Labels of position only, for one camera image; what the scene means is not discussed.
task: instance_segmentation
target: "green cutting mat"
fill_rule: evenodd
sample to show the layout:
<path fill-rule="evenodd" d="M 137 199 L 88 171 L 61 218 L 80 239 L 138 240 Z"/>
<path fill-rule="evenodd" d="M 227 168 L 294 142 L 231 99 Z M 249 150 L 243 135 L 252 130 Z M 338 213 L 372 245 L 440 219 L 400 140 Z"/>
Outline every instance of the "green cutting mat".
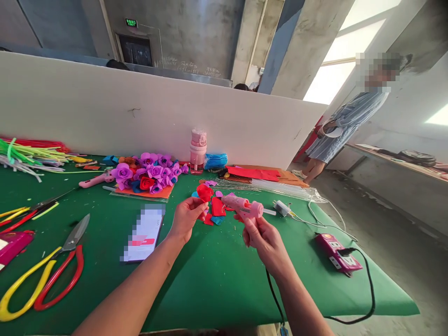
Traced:
<path fill-rule="evenodd" d="M 92 174 L 45 173 L 42 183 L 25 173 L 0 168 L 3 196 L 0 213 L 47 198 L 76 187 L 78 182 L 96 176 Z M 199 179 L 212 178 L 181 175 L 166 204 L 159 241 L 165 238 L 173 221 L 176 205 L 196 190 Z M 0 273 L 0 295 L 30 267 L 61 246 L 71 231 L 70 224 L 91 214 L 91 220 L 81 244 L 84 246 L 85 266 L 74 289 L 57 305 L 43 312 L 29 310 L 16 320 L 0 323 L 0 334 L 67 335 L 136 267 L 120 263 L 127 237 L 132 233 L 140 210 L 148 201 L 111 196 L 97 185 L 68 194 L 49 214 L 21 228 L 35 230 L 34 241 L 25 253 L 15 258 Z M 250 201 L 271 208 L 273 200 L 292 202 L 292 210 L 301 218 L 313 221 L 307 202 L 276 194 L 254 191 L 235 191 Z M 323 223 L 335 223 L 316 205 L 314 211 Z M 365 270 L 355 272 L 353 278 L 337 273 L 317 249 L 315 231 L 334 234 L 346 247 L 356 246 L 336 229 L 325 231 L 290 218 L 265 215 L 280 231 L 293 264 L 324 315 L 364 315 L 371 307 L 369 282 Z M 277 310 L 266 272 L 256 251 L 244 246 L 243 225 L 227 215 L 221 226 L 197 222 L 189 243 L 184 247 L 163 285 L 142 331 L 175 328 L 221 328 L 255 326 L 279 322 Z M 59 258 L 57 267 L 66 255 Z M 356 256 L 364 264 L 362 257 Z M 378 315 L 413 315 L 418 308 L 412 299 L 379 267 L 369 260 L 377 298 Z M 47 295 L 48 300 L 61 292 L 75 270 L 75 262 L 67 268 Z M 12 297 L 10 311 L 20 309 L 33 292 L 42 269 L 36 271 Z"/>

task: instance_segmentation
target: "bag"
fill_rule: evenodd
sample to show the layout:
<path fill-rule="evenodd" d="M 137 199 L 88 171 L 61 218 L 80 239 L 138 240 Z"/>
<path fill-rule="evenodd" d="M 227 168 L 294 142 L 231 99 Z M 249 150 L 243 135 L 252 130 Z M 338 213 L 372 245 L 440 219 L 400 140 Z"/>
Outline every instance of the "bag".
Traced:
<path fill-rule="evenodd" d="M 398 154 L 388 151 L 387 149 L 380 149 L 378 150 L 378 153 L 386 154 L 396 159 L 400 159 L 413 164 L 418 164 L 424 167 L 433 167 L 436 165 L 436 159 L 434 155 L 420 153 L 412 149 L 402 150 Z"/>

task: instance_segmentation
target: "striped dress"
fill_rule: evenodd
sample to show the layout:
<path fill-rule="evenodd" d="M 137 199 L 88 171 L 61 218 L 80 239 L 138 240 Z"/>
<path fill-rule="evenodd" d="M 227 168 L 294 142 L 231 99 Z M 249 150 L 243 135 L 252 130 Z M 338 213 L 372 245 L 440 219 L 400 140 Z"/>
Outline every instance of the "striped dress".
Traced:
<path fill-rule="evenodd" d="M 322 139 L 316 139 L 310 148 L 306 150 L 308 156 L 328 163 L 345 145 L 358 127 L 380 109 L 388 95 L 388 92 L 363 92 L 347 104 L 341 106 L 330 119 L 336 120 L 336 125 L 343 128 L 343 133 L 337 138 L 324 136 Z"/>

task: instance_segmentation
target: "concrete floor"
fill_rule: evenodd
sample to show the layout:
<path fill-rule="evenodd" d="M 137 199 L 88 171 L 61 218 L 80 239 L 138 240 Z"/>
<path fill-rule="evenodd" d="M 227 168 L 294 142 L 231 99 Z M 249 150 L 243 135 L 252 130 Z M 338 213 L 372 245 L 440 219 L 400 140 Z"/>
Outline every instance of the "concrete floor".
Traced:
<path fill-rule="evenodd" d="M 302 165 L 291 164 L 289 170 Z M 329 321 L 339 336 L 447 336 L 448 247 L 394 210 L 370 199 L 349 181 L 324 171 L 311 184 L 339 210 L 364 251 L 417 303 L 416 316 L 373 316 L 352 326 Z M 340 224 L 329 204 L 321 205 Z"/>

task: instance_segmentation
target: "hand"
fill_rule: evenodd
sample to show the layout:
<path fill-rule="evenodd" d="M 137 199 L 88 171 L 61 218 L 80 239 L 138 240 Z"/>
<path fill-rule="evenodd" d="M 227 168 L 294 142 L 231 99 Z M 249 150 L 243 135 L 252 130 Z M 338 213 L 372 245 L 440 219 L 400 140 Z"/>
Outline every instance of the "hand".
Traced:
<path fill-rule="evenodd" d="M 187 243 L 191 238 L 191 232 L 196 220 L 205 219 L 205 211 L 209 208 L 209 203 L 204 203 L 200 198 L 190 197 L 179 203 L 174 213 L 173 225 L 168 237 L 180 238 Z"/>
<path fill-rule="evenodd" d="M 236 214 L 234 218 L 240 219 L 240 216 Z M 257 249 L 258 256 L 274 279 L 280 280 L 282 277 L 288 277 L 290 272 L 295 273 L 279 231 L 263 217 L 245 218 L 243 221 L 244 243 L 247 247 Z"/>

